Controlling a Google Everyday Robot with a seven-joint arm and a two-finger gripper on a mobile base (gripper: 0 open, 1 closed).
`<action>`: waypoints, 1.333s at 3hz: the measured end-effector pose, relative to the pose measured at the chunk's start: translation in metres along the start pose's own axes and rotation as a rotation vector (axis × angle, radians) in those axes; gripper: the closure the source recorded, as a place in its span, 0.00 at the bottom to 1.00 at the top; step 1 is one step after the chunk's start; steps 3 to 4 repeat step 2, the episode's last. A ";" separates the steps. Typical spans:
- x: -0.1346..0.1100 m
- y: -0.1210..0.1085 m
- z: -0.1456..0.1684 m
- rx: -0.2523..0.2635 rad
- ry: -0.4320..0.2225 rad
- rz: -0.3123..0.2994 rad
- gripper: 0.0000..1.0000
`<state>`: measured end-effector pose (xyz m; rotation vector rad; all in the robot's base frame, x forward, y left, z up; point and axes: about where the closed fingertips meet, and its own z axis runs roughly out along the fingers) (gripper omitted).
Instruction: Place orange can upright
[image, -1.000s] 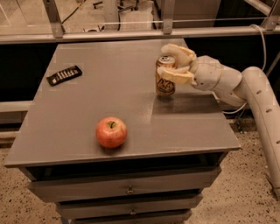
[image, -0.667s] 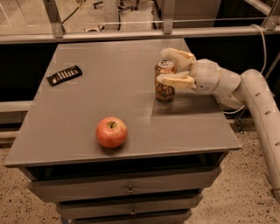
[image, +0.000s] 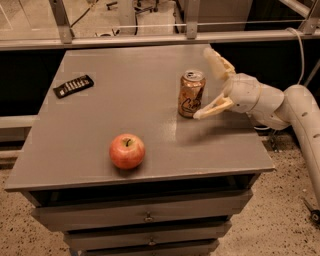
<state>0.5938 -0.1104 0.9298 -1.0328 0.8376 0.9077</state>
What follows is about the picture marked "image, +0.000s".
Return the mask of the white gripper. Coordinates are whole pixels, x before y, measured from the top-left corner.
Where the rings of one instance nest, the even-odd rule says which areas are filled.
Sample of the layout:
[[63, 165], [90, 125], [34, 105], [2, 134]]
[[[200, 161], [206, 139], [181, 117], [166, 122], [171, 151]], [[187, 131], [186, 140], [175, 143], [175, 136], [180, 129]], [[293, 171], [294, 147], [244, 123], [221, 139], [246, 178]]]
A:
[[200, 120], [218, 115], [228, 109], [237, 113], [253, 112], [260, 109], [263, 93], [266, 89], [263, 83], [244, 73], [236, 74], [235, 67], [212, 48], [205, 48], [203, 56], [208, 61], [216, 79], [225, 81], [230, 78], [223, 84], [223, 93], [207, 106], [199, 109], [193, 115], [194, 119]]

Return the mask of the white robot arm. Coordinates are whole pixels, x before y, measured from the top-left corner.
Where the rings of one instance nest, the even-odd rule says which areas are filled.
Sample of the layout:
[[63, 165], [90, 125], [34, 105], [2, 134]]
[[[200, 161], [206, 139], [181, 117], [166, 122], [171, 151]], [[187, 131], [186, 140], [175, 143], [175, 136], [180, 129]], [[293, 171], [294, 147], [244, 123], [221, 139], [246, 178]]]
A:
[[292, 127], [300, 144], [317, 202], [320, 204], [320, 108], [302, 85], [282, 91], [259, 82], [211, 48], [203, 51], [213, 76], [222, 81], [222, 92], [193, 117], [203, 119], [225, 110], [247, 113], [274, 130]]

